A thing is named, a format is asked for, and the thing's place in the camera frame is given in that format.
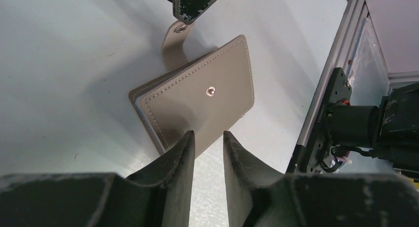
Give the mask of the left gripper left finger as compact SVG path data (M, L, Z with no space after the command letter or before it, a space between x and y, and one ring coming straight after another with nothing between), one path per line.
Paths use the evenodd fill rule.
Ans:
M0 179L3 227L186 227L195 134L126 178L116 173L11 174Z

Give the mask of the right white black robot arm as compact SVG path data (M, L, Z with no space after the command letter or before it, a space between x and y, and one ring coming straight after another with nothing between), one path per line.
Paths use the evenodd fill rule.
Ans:
M184 131L193 130L196 155L200 155L260 97L274 110L270 123L259 131L271 132L275 124L294 134L300 129L295 146L285 156L288 173L333 173L346 162L349 151L394 160L396 149L412 145L402 141L402 135L413 134L403 121L413 109L402 106L395 111L388 96L379 106L351 104L353 90L340 66L343 55L349 53L346 45L355 39L349 33L360 24L365 9L365 0L349 0L317 86L308 76L313 66L284 65L286 53L278 44L273 46L277 65L268 66L269 79L255 85L243 35L177 73L144 101L161 145L169 148Z

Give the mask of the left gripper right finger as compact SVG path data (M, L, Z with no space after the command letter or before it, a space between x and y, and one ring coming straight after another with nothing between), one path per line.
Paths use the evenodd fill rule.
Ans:
M223 133L232 227L416 227L419 193L396 174L282 174Z

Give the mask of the grey card holder wallet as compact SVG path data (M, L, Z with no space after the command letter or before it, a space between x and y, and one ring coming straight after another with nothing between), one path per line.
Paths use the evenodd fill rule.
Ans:
M190 61L183 44L191 29L181 21L168 28L161 47L167 72L128 94L160 154L192 130L199 156L254 104L246 37L238 35Z

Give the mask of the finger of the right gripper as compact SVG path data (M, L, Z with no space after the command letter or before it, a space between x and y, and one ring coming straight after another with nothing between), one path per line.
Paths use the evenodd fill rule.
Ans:
M217 0L167 0L172 3L174 17L191 25Z

